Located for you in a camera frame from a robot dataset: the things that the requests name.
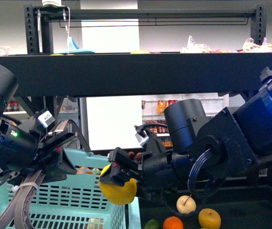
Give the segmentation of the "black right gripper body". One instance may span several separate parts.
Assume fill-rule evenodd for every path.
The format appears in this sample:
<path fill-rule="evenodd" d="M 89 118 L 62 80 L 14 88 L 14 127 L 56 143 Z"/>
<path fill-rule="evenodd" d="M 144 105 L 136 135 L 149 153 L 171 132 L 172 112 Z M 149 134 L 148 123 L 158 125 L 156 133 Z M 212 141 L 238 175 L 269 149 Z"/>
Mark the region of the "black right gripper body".
<path fill-rule="evenodd" d="M 136 138 L 145 150 L 140 156 L 131 158 L 127 151 L 117 147 L 110 152 L 109 162 L 131 168 L 131 177 L 137 181 L 137 197 L 161 200 L 162 192 L 187 184 L 186 155 L 167 150 L 150 130 L 136 133 Z"/>

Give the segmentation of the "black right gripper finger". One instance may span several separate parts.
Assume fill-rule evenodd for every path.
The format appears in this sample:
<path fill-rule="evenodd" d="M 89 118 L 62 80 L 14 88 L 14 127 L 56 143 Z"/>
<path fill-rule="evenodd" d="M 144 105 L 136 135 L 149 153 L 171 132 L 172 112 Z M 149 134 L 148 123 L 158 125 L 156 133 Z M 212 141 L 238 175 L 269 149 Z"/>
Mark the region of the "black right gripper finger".
<path fill-rule="evenodd" d="M 102 169 L 99 181 L 123 187 L 131 178 L 131 168 L 123 165 L 109 164 Z"/>

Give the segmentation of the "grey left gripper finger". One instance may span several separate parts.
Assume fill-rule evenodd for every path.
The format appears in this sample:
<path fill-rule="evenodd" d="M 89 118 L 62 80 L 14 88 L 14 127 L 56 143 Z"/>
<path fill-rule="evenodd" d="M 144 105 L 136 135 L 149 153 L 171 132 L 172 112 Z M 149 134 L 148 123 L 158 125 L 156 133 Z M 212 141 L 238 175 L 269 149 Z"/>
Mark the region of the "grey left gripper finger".
<path fill-rule="evenodd" d="M 0 229 L 5 229 L 11 221 L 14 221 L 16 229 L 33 229 L 30 219 L 30 205 L 34 195 L 37 193 L 45 175 L 38 170 L 20 183 L 13 199 L 0 216 Z"/>
<path fill-rule="evenodd" d="M 80 128 L 76 124 L 75 121 L 69 119 L 65 121 L 60 121 L 54 131 L 58 134 L 63 133 L 64 131 L 68 131 L 69 133 L 72 133 L 74 137 L 77 137 L 77 139 L 80 142 L 80 146 L 82 149 L 84 149 L 86 152 L 90 152 L 91 149 L 89 147 L 89 144 L 87 143 L 85 137 L 83 136 Z"/>

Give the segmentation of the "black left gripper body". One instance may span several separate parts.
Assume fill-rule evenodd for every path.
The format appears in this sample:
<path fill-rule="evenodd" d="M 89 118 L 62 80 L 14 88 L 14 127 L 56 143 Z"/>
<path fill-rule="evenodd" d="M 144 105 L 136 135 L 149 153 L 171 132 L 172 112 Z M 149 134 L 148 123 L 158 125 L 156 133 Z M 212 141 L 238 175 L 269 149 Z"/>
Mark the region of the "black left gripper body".
<path fill-rule="evenodd" d="M 44 183 L 66 180 L 68 175 L 77 174 L 77 169 L 64 149 L 65 144 L 76 137 L 68 131 L 56 133 L 54 129 L 57 124 L 48 130 L 54 123 L 54 116 L 47 108 L 44 108 L 19 125 L 19 129 L 36 137 L 35 157 L 27 169 L 41 170 L 45 175 Z"/>

